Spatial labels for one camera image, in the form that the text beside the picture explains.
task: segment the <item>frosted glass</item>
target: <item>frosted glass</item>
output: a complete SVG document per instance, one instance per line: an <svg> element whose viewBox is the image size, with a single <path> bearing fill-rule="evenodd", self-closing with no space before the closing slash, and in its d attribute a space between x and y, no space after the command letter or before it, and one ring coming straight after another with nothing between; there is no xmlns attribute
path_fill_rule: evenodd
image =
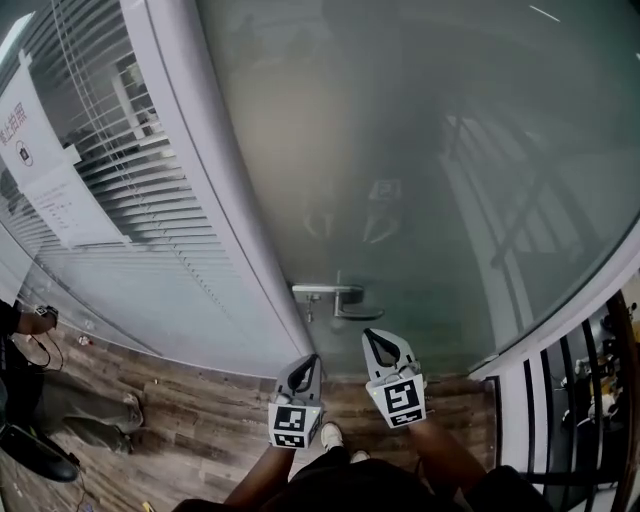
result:
<svg viewBox="0 0 640 512"><path fill-rule="evenodd" d="M432 371L522 338L640 209L631 3L202 0L240 149L291 283L360 284ZM369 324L316 306L330 371Z"/></svg>

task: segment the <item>door lock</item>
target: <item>door lock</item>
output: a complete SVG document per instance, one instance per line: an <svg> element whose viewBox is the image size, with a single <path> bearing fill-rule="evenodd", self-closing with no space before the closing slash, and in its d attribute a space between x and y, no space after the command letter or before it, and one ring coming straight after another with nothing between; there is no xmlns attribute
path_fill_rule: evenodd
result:
<svg viewBox="0 0 640 512"><path fill-rule="evenodd" d="M343 318L350 321L372 321L384 315L384 309L345 309L345 304L360 304L364 300L364 288L359 285L351 284L294 284L291 291L296 302L305 303L307 305L306 318L307 322L313 322L313 304L325 295L333 295L333 316Z"/></svg>

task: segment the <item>white paper sign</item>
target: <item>white paper sign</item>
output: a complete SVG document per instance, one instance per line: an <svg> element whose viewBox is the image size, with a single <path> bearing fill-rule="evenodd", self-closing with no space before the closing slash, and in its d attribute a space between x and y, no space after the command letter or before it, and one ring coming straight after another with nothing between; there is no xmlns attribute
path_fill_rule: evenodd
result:
<svg viewBox="0 0 640 512"><path fill-rule="evenodd" d="M21 53L0 97L0 156L36 212L66 247L125 238L73 167L77 152L60 145Z"/></svg>

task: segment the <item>shoe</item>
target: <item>shoe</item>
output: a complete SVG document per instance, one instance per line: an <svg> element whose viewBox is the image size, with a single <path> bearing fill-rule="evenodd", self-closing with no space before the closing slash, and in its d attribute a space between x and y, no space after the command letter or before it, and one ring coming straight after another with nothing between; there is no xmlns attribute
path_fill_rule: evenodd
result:
<svg viewBox="0 0 640 512"><path fill-rule="evenodd" d="M363 460L369 460L371 457L364 450L358 450L351 457L351 464L355 464L356 462L362 462Z"/></svg>
<svg viewBox="0 0 640 512"><path fill-rule="evenodd" d="M336 446L344 446L342 432L340 432L340 428L335 423L325 423L322 425L320 440L322 441L325 453Z"/></svg>

